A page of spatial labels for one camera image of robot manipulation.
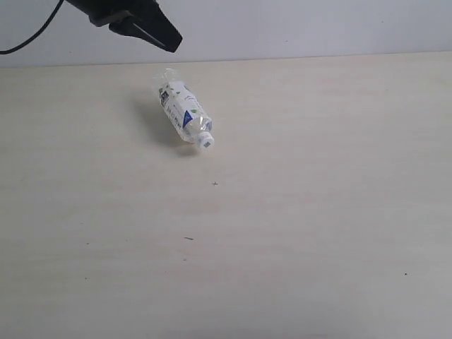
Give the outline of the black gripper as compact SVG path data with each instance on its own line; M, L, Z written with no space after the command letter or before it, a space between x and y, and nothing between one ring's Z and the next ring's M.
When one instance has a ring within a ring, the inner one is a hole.
M135 37L166 52L175 53L183 37L151 0L68 0L97 26L109 24L118 35Z

